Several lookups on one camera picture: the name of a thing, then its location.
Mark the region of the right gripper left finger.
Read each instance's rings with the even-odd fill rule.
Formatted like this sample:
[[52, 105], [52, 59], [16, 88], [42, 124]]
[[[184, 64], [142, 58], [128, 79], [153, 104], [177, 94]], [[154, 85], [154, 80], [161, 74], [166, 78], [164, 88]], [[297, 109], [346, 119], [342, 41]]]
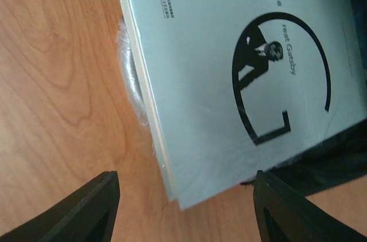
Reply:
[[104, 171], [1, 241], [111, 241], [119, 200], [117, 172]]

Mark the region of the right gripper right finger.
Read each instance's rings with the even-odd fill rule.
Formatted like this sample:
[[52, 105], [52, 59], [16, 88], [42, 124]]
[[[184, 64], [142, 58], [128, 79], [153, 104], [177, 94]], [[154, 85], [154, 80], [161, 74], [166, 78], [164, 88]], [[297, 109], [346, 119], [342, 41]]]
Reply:
[[271, 173], [257, 172], [253, 201], [261, 241], [366, 241]]

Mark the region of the grey paperback book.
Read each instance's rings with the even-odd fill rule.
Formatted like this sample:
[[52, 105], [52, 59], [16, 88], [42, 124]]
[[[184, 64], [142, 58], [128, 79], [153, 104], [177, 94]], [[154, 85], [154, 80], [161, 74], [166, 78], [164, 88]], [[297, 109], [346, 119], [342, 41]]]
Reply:
[[120, 0], [166, 191], [197, 205], [366, 119], [350, 0]]

